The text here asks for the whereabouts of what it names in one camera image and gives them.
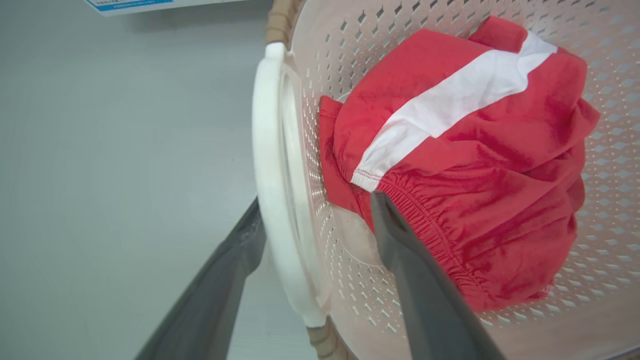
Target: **white stripe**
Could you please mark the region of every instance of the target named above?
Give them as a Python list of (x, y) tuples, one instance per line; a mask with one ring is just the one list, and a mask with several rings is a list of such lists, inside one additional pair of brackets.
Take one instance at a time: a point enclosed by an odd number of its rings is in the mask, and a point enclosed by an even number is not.
[(527, 76), (557, 47), (529, 32), (520, 53), (489, 50), (393, 113), (371, 142), (351, 183), (373, 192), (380, 179), (426, 138), (463, 117), (526, 90)]

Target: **white plastic laundry basket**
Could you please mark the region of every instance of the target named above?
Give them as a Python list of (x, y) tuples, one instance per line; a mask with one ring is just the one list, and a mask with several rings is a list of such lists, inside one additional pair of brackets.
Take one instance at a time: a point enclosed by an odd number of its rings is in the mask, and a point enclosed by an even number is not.
[(419, 29), (467, 37), (489, 15), (584, 58), (583, 96), (602, 119), (586, 141), (587, 200), (555, 290), (478, 316), (510, 359), (605, 359), (640, 345), (640, 1), (276, 0), (253, 100), (262, 217), (292, 307), (310, 328), (330, 317), (360, 360), (410, 359), (410, 351), (374, 236), (327, 202), (320, 96), (344, 101)]

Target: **blue printed label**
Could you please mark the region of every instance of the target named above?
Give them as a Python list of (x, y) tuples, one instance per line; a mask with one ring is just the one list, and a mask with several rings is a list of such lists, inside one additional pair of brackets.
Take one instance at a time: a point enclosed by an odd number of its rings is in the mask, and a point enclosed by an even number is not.
[(100, 12), (135, 8), (137, 6), (172, 3), (173, 1), (174, 0), (89, 0), (89, 2)]

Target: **perforated basket wall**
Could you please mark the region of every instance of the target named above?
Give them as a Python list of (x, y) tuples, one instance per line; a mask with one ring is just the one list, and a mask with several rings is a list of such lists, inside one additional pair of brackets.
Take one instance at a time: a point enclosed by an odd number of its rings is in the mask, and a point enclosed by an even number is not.
[(344, 101), (384, 55), (419, 29), (467, 37), (489, 15), (584, 58), (584, 98), (602, 113), (587, 139), (579, 239), (547, 300), (479, 314), (517, 359), (599, 359), (640, 342), (640, 1), (308, 0), (294, 29), (303, 147), (314, 238), (331, 286), (330, 311), (361, 360), (410, 358), (393, 276), (354, 214), (327, 203), (317, 144), (321, 95)]

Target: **gray floor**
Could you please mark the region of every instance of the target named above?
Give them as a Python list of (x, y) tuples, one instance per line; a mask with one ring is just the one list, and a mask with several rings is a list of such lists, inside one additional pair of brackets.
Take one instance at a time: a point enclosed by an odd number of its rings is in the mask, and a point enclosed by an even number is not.
[[(0, 1), (0, 359), (132, 359), (255, 197), (270, 1)], [(229, 359), (313, 359), (272, 263)]]

